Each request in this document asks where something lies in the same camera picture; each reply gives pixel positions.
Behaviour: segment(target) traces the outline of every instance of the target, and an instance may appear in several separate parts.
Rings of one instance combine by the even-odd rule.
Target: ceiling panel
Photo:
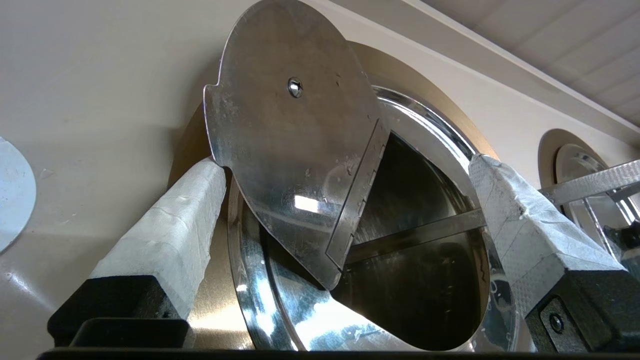
[[[428,4],[453,17],[460,24],[473,28],[505,2],[506,0],[431,0],[428,1]]]
[[[633,37],[629,34],[638,34],[638,36]],[[545,71],[557,75],[565,82],[572,82],[639,45],[640,11],[636,11],[630,13],[626,19],[616,23],[608,31],[564,55],[549,65]]]
[[[579,0],[506,1],[488,14],[473,30],[512,50],[555,20],[558,14],[579,4]]]
[[[605,106],[615,109],[638,96],[640,96],[640,74],[596,94],[594,98],[599,99]]]
[[[639,0],[422,0],[640,126]]]
[[[635,115],[640,115],[640,96],[636,96],[630,101],[625,102],[624,104],[615,108],[616,111],[634,114],[631,117],[633,118]]]
[[[581,76],[569,86],[588,97],[640,73],[640,46]]]

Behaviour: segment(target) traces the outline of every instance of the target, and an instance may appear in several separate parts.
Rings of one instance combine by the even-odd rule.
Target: chamber opening
[[[472,208],[455,184],[392,134],[354,235],[364,243]],[[332,297],[424,350],[448,350],[471,337],[486,307],[478,230],[348,264]]]

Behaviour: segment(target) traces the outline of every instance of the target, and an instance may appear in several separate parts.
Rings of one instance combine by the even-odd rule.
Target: white disc
[[[22,153],[0,137],[0,252],[22,232],[36,202],[36,180]]]

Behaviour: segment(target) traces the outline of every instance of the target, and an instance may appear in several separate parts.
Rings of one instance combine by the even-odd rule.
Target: bolt
[[[296,99],[302,96],[302,82],[300,82],[300,79],[296,77],[289,79],[287,88],[289,89],[291,96]]]
[[[552,313],[549,315],[549,323],[551,324],[551,329],[553,329],[558,334],[562,334],[564,330],[564,323],[560,315]]]

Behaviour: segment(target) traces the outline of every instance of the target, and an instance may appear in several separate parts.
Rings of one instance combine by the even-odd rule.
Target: white insulation wrap
[[[566,270],[624,270],[509,165],[476,155],[469,176],[523,315]]]
[[[121,237],[90,277],[153,275],[186,319],[209,263],[225,192],[225,172],[212,159],[193,165]]]

